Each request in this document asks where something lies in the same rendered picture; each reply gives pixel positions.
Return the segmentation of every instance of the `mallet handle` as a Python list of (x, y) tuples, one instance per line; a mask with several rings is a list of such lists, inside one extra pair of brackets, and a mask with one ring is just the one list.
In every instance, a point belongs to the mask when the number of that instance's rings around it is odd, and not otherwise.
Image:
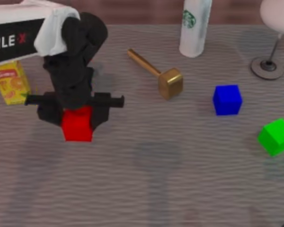
[(128, 49), (127, 54), (131, 59), (133, 59), (140, 66), (145, 68), (152, 75), (154, 75), (156, 77), (159, 77), (161, 75), (161, 72), (159, 70), (157, 70), (155, 67), (153, 67), (148, 61), (146, 61), (142, 56), (137, 54), (133, 49)]

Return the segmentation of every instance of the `red cube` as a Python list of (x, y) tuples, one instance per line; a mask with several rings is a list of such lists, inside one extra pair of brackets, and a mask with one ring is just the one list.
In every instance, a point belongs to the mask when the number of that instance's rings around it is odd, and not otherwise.
[(91, 142), (93, 131), (90, 126), (92, 108), (65, 110), (62, 118), (62, 130), (66, 141)]

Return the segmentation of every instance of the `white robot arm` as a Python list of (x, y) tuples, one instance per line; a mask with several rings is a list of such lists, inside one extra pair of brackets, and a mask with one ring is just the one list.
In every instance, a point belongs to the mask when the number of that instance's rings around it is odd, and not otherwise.
[(80, 14), (72, 7), (46, 0), (0, 5), (0, 64), (67, 51), (61, 29), (68, 17), (80, 19)]

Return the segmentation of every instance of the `gray surface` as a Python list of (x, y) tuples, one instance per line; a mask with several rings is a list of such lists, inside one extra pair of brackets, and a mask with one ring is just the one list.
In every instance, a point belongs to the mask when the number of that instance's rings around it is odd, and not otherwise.
[[(276, 35), (261, 26), (214, 26), (204, 54), (178, 52), (179, 26), (110, 26), (94, 65), (97, 91), (125, 95), (91, 144), (65, 143), (35, 106), (0, 96), (0, 227), (279, 227), (284, 154), (258, 145), (261, 127), (284, 117), (284, 76), (265, 81), (248, 64)], [(185, 91), (170, 102), (126, 55), (179, 68)], [(276, 53), (284, 64), (284, 40)], [(42, 60), (23, 61), (32, 87), (51, 89)], [(219, 84), (239, 84), (238, 116), (216, 117)]]

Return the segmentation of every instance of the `red x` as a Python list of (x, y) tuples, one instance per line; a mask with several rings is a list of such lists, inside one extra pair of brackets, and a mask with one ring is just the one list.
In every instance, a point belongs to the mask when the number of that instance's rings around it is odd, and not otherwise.
[(27, 35), (25, 33), (20, 33), (18, 36), (18, 42), (19, 44), (23, 44), (26, 42)]

